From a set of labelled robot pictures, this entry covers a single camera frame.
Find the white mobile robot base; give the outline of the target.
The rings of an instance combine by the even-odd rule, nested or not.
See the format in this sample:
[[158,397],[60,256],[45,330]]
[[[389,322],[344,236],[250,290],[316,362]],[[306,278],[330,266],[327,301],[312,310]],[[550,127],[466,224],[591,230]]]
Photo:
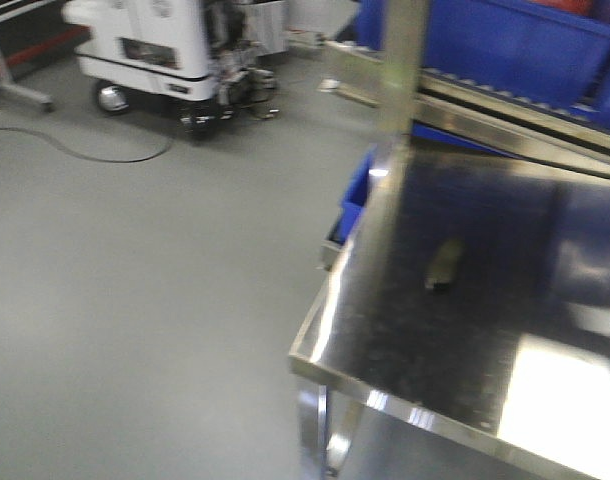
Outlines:
[[164,97],[195,137],[269,101],[278,82],[260,59],[252,1],[68,1],[63,19],[88,29],[76,49],[94,81],[95,106],[107,115],[132,107],[135,93]]

